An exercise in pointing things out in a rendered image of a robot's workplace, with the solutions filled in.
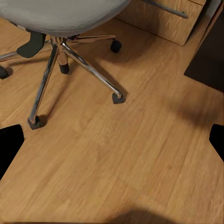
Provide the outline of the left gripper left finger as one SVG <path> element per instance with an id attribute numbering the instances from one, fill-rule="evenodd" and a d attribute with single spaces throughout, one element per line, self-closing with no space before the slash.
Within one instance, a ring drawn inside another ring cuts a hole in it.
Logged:
<path id="1" fill-rule="evenodd" d="M 24 142 L 20 124 L 0 129 L 0 180 Z"/>

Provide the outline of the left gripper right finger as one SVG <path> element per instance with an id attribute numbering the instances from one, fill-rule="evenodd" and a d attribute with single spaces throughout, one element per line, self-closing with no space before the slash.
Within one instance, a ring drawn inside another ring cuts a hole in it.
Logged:
<path id="1" fill-rule="evenodd" d="M 213 124 L 209 141 L 224 162 L 224 126 Z"/>

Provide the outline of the swivel chair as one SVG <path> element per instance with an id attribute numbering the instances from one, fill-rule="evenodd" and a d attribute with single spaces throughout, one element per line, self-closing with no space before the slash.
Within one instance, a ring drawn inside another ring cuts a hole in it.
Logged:
<path id="1" fill-rule="evenodd" d="M 19 29 L 30 32 L 30 40 L 16 51 L 0 56 L 0 62 L 52 51 L 44 72 L 30 116 L 29 126 L 35 130 L 42 126 L 37 116 L 56 60 L 62 74 L 70 69 L 68 56 L 81 65 L 114 93 L 113 104 L 123 103 L 122 92 L 70 47 L 112 39 L 111 50 L 117 53 L 122 44 L 116 35 L 80 34 L 94 29 L 118 15 L 131 0 L 0 0 L 0 17 Z M 45 41 L 46 35 L 51 39 Z M 68 55 L 68 56 L 67 56 Z M 8 72 L 0 66 L 0 79 Z"/>

